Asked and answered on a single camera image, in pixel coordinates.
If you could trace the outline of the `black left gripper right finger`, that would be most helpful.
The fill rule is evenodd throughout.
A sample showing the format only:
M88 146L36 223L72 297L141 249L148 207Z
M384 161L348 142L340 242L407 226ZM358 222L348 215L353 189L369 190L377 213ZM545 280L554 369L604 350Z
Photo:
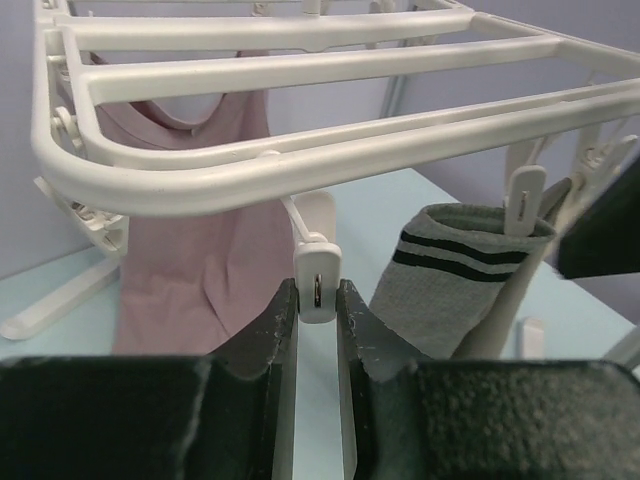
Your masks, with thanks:
M348 479L635 479L639 383L610 362L433 360L336 299Z

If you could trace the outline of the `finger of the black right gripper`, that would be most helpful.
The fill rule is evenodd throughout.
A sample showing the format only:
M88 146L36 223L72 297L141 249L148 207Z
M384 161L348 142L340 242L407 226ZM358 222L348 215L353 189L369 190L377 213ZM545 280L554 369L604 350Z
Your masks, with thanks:
M639 272L638 160L566 231L555 269L566 279Z

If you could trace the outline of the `grey striped sock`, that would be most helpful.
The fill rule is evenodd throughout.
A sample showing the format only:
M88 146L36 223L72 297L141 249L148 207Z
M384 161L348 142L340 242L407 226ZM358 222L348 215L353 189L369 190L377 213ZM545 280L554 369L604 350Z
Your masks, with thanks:
M451 358L517 269L555 236L544 220L528 236L508 235L504 216L501 207L461 203L422 208L401 230L370 310L424 354Z

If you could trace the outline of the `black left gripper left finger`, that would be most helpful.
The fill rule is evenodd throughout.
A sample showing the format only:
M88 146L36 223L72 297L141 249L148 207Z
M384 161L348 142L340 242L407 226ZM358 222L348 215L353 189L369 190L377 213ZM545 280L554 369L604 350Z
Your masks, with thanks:
M29 357L1 364L5 479L289 479L292 280L203 356Z

